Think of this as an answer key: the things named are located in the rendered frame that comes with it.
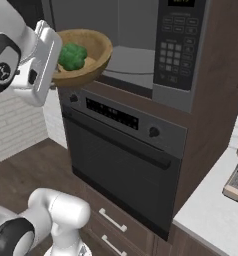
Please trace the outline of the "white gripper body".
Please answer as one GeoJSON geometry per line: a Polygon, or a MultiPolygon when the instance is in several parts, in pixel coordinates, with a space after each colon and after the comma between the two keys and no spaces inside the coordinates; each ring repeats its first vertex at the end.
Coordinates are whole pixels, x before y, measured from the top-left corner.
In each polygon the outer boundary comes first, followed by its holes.
{"type": "Polygon", "coordinates": [[[44,21],[26,28],[24,51],[14,77],[14,92],[26,103],[43,106],[62,48],[61,37],[44,21]]]}

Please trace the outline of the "green broccoli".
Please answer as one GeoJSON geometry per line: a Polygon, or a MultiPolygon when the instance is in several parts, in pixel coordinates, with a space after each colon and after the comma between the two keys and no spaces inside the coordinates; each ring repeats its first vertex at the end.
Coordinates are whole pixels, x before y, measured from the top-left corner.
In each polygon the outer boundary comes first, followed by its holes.
{"type": "Polygon", "coordinates": [[[58,63],[66,71],[74,71],[81,69],[87,58],[87,50],[75,43],[67,43],[61,49],[58,63]]]}

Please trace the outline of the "wooden bowl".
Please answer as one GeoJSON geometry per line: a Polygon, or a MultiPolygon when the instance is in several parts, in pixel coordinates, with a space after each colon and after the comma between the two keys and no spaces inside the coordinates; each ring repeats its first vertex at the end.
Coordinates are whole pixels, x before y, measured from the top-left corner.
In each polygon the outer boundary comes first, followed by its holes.
{"type": "Polygon", "coordinates": [[[113,46],[110,39],[98,31],[89,29],[70,29],[60,31],[64,45],[76,43],[87,50],[83,68],[66,71],[61,65],[54,72],[52,82],[57,87],[82,87],[99,77],[107,67],[112,55],[113,46]]]}

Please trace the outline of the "grey microwave oven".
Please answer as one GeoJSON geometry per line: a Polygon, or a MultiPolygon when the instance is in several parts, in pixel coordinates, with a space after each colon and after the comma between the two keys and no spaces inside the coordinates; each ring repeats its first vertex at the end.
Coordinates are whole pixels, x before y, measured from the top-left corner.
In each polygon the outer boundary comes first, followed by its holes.
{"type": "Polygon", "coordinates": [[[113,53],[98,80],[189,112],[210,0],[46,0],[57,31],[105,34],[113,53]]]}

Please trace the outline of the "black oven door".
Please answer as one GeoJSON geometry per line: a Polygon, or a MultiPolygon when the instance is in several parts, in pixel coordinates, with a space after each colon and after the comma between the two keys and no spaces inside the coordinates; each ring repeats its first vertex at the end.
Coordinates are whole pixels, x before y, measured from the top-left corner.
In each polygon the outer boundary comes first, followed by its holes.
{"type": "Polygon", "coordinates": [[[163,239],[169,236],[181,160],[163,170],[63,117],[75,175],[163,239]]]}

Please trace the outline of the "black built-in oven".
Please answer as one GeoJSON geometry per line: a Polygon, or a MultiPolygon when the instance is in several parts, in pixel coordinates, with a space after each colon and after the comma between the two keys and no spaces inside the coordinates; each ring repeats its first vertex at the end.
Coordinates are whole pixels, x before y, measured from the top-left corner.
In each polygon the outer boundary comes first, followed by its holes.
{"type": "Polygon", "coordinates": [[[87,89],[58,94],[74,174],[166,239],[187,129],[87,89]]]}

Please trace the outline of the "brown tall oven cabinet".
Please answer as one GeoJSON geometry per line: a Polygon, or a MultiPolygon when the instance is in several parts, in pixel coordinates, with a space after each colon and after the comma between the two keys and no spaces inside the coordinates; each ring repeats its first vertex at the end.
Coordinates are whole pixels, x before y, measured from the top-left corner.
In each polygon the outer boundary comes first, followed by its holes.
{"type": "MultiPolygon", "coordinates": [[[[87,89],[187,129],[174,218],[225,150],[234,127],[238,113],[238,0],[210,0],[189,112],[104,84],[98,78],[84,87],[65,88],[87,89]]],[[[84,195],[88,184],[76,177],[84,195]]]]}

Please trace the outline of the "brown drawer front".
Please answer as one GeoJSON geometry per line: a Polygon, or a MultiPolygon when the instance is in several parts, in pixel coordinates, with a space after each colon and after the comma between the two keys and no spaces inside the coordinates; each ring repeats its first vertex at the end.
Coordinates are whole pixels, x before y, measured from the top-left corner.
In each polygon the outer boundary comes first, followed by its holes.
{"type": "Polygon", "coordinates": [[[90,221],[92,219],[100,221],[102,224],[105,224],[113,231],[117,231],[122,235],[138,252],[142,253],[142,256],[152,256],[154,234],[151,231],[88,185],[85,186],[84,195],[92,210],[90,221]],[[100,215],[99,210],[101,208],[106,209],[106,214],[117,223],[126,225],[127,231],[120,231],[100,215]]]}
{"type": "Polygon", "coordinates": [[[102,224],[100,221],[92,219],[82,231],[89,235],[87,244],[91,247],[94,256],[119,256],[109,246],[107,246],[101,239],[102,235],[106,235],[108,240],[120,251],[125,251],[127,256],[142,256],[142,253],[128,242],[117,231],[113,231],[111,228],[102,224]],[[92,241],[96,241],[100,246],[104,248],[104,252],[101,253],[98,249],[94,248],[92,241]]]}

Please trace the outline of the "brown base cabinet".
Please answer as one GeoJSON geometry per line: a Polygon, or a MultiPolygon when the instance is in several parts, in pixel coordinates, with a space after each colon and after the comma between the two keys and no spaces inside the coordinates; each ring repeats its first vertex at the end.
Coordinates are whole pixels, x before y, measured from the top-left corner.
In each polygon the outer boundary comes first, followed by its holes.
{"type": "Polygon", "coordinates": [[[220,256],[192,238],[182,229],[171,226],[168,240],[155,236],[152,256],[220,256]]]}

